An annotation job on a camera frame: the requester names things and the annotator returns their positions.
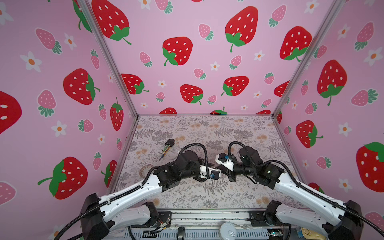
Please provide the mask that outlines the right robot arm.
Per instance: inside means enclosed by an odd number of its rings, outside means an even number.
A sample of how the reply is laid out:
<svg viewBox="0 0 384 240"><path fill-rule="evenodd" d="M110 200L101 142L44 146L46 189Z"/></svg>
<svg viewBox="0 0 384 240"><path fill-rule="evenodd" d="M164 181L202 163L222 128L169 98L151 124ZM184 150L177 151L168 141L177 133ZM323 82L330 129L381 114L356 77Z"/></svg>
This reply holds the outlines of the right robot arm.
<svg viewBox="0 0 384 240"><path fill-rule="evenodd" d="M360 218L359 204L344 203L297 181L284 163L277 160L263 162L258 151L249 146L241 148L240 155L240 163L225 153L216 156L218 168L231 182L235 182L237 176L251 176L255 183L283 193L308 208L290 208L275 201L266 208L268 220L303 227L329 240L361 238L364 222Z"/></svg>

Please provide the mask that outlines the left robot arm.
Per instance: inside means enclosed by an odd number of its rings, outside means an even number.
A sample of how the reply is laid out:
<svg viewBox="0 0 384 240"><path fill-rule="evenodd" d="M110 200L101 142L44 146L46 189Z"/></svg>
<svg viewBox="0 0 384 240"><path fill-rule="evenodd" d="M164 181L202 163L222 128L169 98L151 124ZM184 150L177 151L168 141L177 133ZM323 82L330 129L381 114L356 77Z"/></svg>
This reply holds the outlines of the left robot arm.
<svg viewBox="0 0 384 240"><path fill-rule="evenodd" d="M116 217L125 209L178 186L183 179L210 179L211 171L211 166L204 165L195 152L185 151L175 161L153 167L149 175L139 183L110 195L99 197L93 193L87 196L80 215L83 238L103 239L111 228L118 225Z"/></svg>

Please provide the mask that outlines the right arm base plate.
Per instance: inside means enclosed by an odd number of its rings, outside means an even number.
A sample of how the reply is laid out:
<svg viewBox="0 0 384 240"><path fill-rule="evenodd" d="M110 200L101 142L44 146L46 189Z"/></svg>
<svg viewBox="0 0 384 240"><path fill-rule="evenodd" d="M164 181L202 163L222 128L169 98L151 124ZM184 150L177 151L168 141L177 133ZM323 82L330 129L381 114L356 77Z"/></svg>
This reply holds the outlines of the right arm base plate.
<svg viewBox="0 0 384 240"><path fill-rule="evenodd" d="M253 227L289 227L290 224L282 223L278 218L271 213L264 211L249 211L247 222L250 222Z"/></svg>

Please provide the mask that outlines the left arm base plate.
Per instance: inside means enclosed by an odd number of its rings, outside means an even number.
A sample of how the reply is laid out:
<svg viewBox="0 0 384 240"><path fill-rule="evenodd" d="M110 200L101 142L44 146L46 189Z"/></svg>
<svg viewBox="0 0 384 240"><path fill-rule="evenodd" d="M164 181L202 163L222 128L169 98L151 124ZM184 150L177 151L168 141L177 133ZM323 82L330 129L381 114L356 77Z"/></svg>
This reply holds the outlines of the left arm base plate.
<svg viewBox="0 0 384 240"><path fill-rule="evenodd" d="M157 217L151 217L150 220L143 225L133 225L132 228L158 228L162 224L166 224L165 227L171 226L172 212L160 211Z"/></svg>

